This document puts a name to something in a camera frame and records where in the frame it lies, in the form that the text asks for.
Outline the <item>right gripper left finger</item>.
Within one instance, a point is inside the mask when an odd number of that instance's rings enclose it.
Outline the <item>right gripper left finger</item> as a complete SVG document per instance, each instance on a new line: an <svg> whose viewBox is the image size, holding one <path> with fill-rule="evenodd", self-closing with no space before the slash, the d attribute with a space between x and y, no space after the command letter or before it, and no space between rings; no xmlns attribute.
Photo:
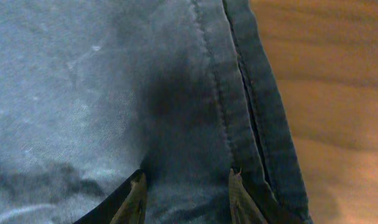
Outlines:
<svg viewBox="0 0 378 224"><path fill-rule="evenodd" d="M144 224L147 196L146 175L138 169L74 224Z"/></svg>

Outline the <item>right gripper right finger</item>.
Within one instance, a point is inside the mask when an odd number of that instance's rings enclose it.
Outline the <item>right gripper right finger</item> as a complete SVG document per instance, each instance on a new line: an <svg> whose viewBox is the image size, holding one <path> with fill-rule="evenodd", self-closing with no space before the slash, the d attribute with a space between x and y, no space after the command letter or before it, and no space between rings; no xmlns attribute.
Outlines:
<svg viewBox="0 0 378 224"><path fill-rule="evenodd" d="M243 186L241 172L229 173L229 202L233 224L268 224Z"/></svg>

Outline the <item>navy blue shorts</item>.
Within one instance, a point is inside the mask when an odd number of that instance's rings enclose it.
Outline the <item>navy blue shorts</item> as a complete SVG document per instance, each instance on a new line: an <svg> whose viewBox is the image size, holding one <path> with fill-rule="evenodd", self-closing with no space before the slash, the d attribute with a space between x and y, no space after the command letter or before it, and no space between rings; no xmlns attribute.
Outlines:
<svg viewBox="0 0 378 224"><path fill-rule="evenodd" d="M311 223L248 1L0 0L0 223L74 223L141 169L144 223Z"/></svg>

